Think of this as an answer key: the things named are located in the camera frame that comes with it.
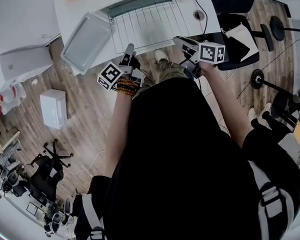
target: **wooden floor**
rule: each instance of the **wooden floor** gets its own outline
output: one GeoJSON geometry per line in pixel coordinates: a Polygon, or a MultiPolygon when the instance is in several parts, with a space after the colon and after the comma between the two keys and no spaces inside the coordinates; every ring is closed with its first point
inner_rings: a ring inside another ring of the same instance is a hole
{"type": "MultiPolygon", "coordinates": [[[[289,26],[286,12],[280,3],[271,0],[255,0],[248,15],[252,30],[259,31],[260,24],[269,26],[270,17],[273,15],[279,16],[283,24],[289,26]]],[[[276,91],[266,86],[260,90],[253,90],[251,86],[247,86],[254,69],[263,69],[292,44],[291,33],[288,31],[284,41],[278,42],[274,38],[272,39],[274,43],[272,52],[268,52],[264,39],[256,39],[260,52],[260,61],[257,63],[237,70],[220,71],[221,76],[225,81],[227,80],[237,97],[242,92],[238,99],[247,112],[250,107],[255,107],[256,111],[260,112],[264,105],[275,97],[276,91]]],[[[22,151],[19,151],[16,156],[24,164],[30,163],[38,153],[42,153],[43,144],[51,143],[53,139],[59,140],[57,149],[60,150],[60,155],[74,153],[74,157],[69,160],[72,166],[64,169],[64,179],[57,186],[57,196],[65,199],[75,194],[75,188],[79,192],[86,192],[92,176],[102,174],[105,169],[104,153],[100,153],[97,158],[96,155],[105,149],[116,93],[114,91],[106,92],[97,83],[97,74],[104,64],[92,68],[86,75],[74,76],[69,66],[59,56],[62,48],[61,40],[52,44],[50,53],[54,65],[42,75],[35,77],[38,79],[37,84],[32,84],[34,78],[23,83],[27,98],[8,115],[0,116],[0,130],[3,132],[4,126],[6,128],[15,126],[21,131],[19,140],[22,151]],[[48,129],[43,123],[39,95],[51,88],[66,91],[68,122],[62,130],[48,129]],[[70,174],[87,169],[95,158],[89,171],[70,174]]],[[[164,51],[175,63],[181,62],[184,58],[181,51],[175,46],[165,48],[164,51]]],[[[158,74],[154,64],[154,52],[137,57],[141,68],[145,71],[151,70],[156,78],[158,74]]],[[[269,82],[292,91],[294,82],[293,47],[288,48],[263,72],[265,79],[269,82]]],[[[219,124],[223,126],[221,112],[207,80],[201,77],[200,81],[203,94],[219,124]]],[[[6,134],[2,134],[1,141],[4,142],[7,138],[6,134]]],[[[27,165],[26,170],[29,174],[33,174],[36,169],[27,165]]]]}

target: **backpack strap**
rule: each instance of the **backpack strap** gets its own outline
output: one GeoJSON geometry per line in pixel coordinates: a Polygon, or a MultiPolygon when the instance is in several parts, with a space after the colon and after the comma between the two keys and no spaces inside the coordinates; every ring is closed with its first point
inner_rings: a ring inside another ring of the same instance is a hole
{"type": "Polygon", "coordinates": [[[272,184],[267,175],[254,163],[249,161],[255,182],[260,190],[258,217],[262,240],[277,239],[290,228],[294,219],[294,203],[285,190],[272,184]],[[278,221],[286,220],[280,227],[278,221]]]}
{"type": "Polygon", "coordinates": [[[95,208],[92,204],[92,195],[86,194],[82,197],[82,206],[85,216],[92,228],[91,234],[87,240],[106,240],[105,230],[102,227],[95,208]]]}

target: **white cardboard box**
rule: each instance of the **white cardboard box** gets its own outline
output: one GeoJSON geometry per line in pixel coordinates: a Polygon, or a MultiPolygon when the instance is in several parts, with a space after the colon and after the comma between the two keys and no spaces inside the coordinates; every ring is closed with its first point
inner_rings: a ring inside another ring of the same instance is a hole
{"type": "Polygon", "coordinates": [[[43,122],[46,126],[61,129],[67,122],[66,92],[50,89],[40,95],[43,122]]]}
{"type": "Polygon", "coordinates": [[[225,60],[226,47],[215,42],[199,43],[199,61],[211,64],[222,63],[225,60]]]}
{"type": "Polygon", "coordinates": [[[18,50],[0,55],[0,93],[51,67],[48,47],[18,50]]]}

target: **stand base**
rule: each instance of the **stand base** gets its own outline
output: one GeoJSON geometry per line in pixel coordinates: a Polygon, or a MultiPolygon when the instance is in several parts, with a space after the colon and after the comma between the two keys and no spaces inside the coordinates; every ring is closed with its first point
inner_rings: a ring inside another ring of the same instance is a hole
{"type": "Polygon", "coordinates": [[[254,89],[260,89],[264,84],[265,75],[260,69],[256,69],[252,72],[250,83],[254,89]]]}
{"type": "Polygon", "coordinates": [[[278,41],[282,41],[285,39],[285,31],[282,29],[284,28],[284,24],[282,23],[281,19],[277,16],[272,16],[270,19],[270,28],[274,38],[278,41]]]}
{"type": "Polygon", "coordinates": [[[279,118],[280,113],[278,113],[278,111],[280,111],[280,109],[278,108],[285,110],[287,108],[287,104],[288,104],[288,98],[284,96],[282,93],[278,92],[272,102],[271,112],[270,112],[271,116],[274,119],[279,118]]]}

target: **white table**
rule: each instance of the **white table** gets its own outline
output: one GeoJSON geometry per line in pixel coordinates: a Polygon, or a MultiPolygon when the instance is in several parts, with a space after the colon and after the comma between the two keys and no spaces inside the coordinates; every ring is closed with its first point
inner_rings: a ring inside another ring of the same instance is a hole
{"type": "MultiPolygon", "coordinates": [[[[103,9],[109,5],[120,2],[122,0],[54,0],[55,12],[64,44],[67,43],[73,30],[76,28],[82,17],[87,13],[94,13],[103,9]]],[[[220,25],[217,19],[217,15],[211,0],[197,0],[201,7],[205,10],[208,15],[208,22],[206,27],[206,34],[220,32],[220,25]]],[[[195,10],[200,10],[200,7],[195,0],[176,0],[178,10],[181,12],[186,28],[188,30],[187,36],[201,35],[206,25],[206,19],[198,21],[193,17],[195,10]]],[[[168,24],[164,24],[163,28],[170,28],[168,24]]],[[[160,31],[169,31],[168,29],[158,28],[160,31]]],[[[116,51],[115,48],[115,34],[111,38],[104,48],[101,50],[99,55],[96,57],[91,67],[97,66],[101,63],[114,59],[121,56],[123,53],[116,51]]],[[[173,45],[173,41],[166,40],[161,43],[155,43],[152,45],[144,46],[135,49],[138,54],[153,51],[163,47],[173,45]]],[[[79,72],[73,69],[73,73],[78,75],[79,72]]]]}

